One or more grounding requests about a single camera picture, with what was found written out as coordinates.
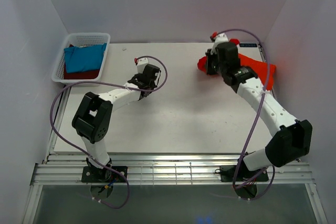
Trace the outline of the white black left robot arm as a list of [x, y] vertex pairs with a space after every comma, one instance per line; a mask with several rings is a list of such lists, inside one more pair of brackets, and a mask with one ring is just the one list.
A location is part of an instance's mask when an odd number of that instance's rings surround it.
[[98, 181], [105, 182], [111, 177], [111, 159], [104, 137], [108, 132], [112, 113], [149, 96], [157, 88], [155, 82], [160, 74], [159, 67], [145, 63], [138, 67], [138, 73], [121, 88], [101, 94], [88, 92], [83, 97], [72, 120], [72, 127], [85, 144], [90, 155], [87, 164]]

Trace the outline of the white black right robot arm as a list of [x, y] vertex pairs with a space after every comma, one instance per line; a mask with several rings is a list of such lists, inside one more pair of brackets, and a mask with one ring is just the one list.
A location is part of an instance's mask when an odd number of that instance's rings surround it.
[[220, 75], [265, 123], [271, 135], [266, 147], [247, 154], [237, 167], [238, 177], [250, 180], [256, 171], [269, 166], [282, 167], [310, 151], [312, 125], [287, 112], [266, 90], [250, 67], [241, 64], [233, 42], [216, 42], [206, 53], [206, 72]]

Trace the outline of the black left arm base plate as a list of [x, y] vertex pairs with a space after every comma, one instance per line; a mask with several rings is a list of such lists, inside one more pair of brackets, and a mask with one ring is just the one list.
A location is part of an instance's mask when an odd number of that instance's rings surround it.
[[125, 183], [125, 179], [119, 174], [112, 172], [108, 169], [99, 169], [95, 166], [85, 166], [81, 176], [82, 183]]

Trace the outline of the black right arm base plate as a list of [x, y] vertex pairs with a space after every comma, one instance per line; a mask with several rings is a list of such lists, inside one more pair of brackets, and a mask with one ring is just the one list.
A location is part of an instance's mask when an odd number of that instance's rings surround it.
[[[218, 169], [215, 170], [215, 173], [220, 174], [222, 182], [232, 182], [234, 178], [234, 172], [236, 170], [236, 165], [222, 165]], [[246, 168], [240, 168], [237, 174], [236, 181], [237, 182], [244, 182], [254, 175], [256, 175], [259, 170], [256, 171], [249, 171]], [[267, 172], [263, 172], [258, 177], [255, 178], [256, 182], [267, 182], [269, 181], [269, 177]]]

